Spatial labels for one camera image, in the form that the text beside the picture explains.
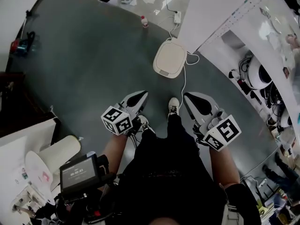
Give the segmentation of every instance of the white panel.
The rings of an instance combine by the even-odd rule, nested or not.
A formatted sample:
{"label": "white panel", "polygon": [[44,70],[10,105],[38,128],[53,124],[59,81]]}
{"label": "white panel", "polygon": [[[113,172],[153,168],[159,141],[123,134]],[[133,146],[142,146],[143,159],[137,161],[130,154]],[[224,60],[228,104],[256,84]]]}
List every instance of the white panel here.
{"label": "white panel", "polygon": [[[232,69],[238,70],[239,61],[244,58],[247,51],[248,48],[246,46],[240,49],[232,49],[228,44],[224,43],[222,38],[219,37],[212,41],[209,45],[205,46],[201,51],[201,54],[212,64],[214,64],[226,77],[228,77],[229,72]],[[245,96],[248,102],[255,108],[264,121],[267,120],[268,114],[271,114],[271,117],[274,121],[277,120],[277,117],[273,114],[272,109],[269,109],[266,106],[265,100],[258,91],[254,91],[254,93],[256,93],[258,98],[262,101],[261,105],[256,99],[250,97],[250,93],[246,95],[235,79],[230,79],[230,81]]]}
{"label": "white panel", "polygon": [[5,71],[11,42],[37,0],[0,0],[0,71]]}
{"label": "white panel", "polygon": [[48,120],[0,139],[0,221],[3,225],[29,222],[27,214],[13,213],[10,205],[29,181],[22,178],[21,172],[26,152],[50,144],[55,124],[53,120]]}
{"label": "white panel", "polygon": [[[270,9],[270,13],[272,13],[271,16],[275,17],[276,14],[277,18],[285,18],[287,21],[287,24],[282,23],[282,36],[285,36],[286,29],[292,28],[299,37],[300,32],[297,17],[293,15],[293,12],[288,8],[284,0],[269,0],[265,5]],[[294,62],[293,60],[291,60],[291,62],[287,60],[284,64],[282,58],[283,54],[274,50],[268,41],[267,35],[270,32],[274,32],[271,21],[256,7],[232,27],[232,32],[253,52],[272,78],[291,117],[297,138],[297,145],[299,146],[299,108],[292,89],[293,70],[290,70],[288,79],[286,79],[283,73],[283,67],[294,68]]]}
{"label": "white panel", "polygon": [[193,53],[245,0],[190,0],[178,39]]}

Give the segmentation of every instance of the digital timer display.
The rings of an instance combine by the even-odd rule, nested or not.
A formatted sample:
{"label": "digital timer display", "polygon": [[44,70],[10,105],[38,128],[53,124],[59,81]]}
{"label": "digital timer display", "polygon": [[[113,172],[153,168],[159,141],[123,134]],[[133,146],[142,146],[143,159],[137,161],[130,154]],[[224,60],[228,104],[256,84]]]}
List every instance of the digital timer display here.
{"label": "digital timer display", "polygon": [[63,188],[67,188],[94,176],[92,158],[88,158],[62,171],[62,185]]}

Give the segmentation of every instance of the white cylinder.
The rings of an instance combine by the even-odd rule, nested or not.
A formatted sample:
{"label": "white cylinder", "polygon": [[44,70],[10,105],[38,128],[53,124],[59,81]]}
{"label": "white cylinder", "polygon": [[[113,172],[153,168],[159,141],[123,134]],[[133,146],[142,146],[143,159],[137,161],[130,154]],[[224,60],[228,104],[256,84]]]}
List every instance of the white cylinder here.
{"label": "white cylinder", "polygon": [[80,151],[81,145],[78,139],[69,135],[49,148],[39,152],[39,157],[48,167],[51,173],[58,170],[70,158]]}

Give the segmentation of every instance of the shoe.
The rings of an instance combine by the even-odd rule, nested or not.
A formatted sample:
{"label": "shoe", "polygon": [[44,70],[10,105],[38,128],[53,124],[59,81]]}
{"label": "shoe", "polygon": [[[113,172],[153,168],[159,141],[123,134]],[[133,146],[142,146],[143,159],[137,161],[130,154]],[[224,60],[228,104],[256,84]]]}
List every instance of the shoe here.
{"label": "shoe", "polygon": [[262,172],[263,172],[264,174],[267,174],[267,172],[268,172],[269,170],[270,170],[270,169],[268,168],[268,166],[267,166],[266,164],[262,166]]}
{"label": "shoe", "polygon": [[155,133],[154,130],[149,126],[148,119],[145,116],[139,115],[138,117],[141,120],[141,124],[142,124],[141,125],[141,130],[142,130],[142,132],[144,132],[146,129],[150,129],[153,133]]}
{"label": "shoe", "polygon": [[281,160],[281,158],[280,158],[280,156],[279,156],[279,153],[276,152],[276,153],[275,153],[275,163],[278,164],[278,163],[281,163],[281,162],[282,162],[282,160]]}
{"label": "shoe", "polygon": [[173,115],[173,114],[177,114],[179,115],[178,113],[179,111],[179,100],[175,97],[171,98],[171,100],[169,101],[169,115]]}

